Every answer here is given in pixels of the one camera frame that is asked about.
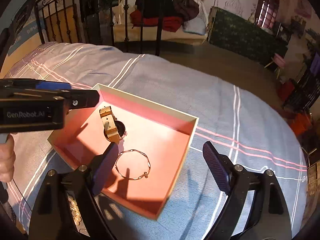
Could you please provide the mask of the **person's left hand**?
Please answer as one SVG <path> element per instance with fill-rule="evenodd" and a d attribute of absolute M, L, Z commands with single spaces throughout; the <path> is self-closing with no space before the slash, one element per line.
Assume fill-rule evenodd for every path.
<path fill-rule="evenodd" d="M 0 146 L 0 180 L 3 183 L 10 182 L 14 175 L 16 160 L 14 145 L 14 138 L 8 134 L 6 142 Z"/>

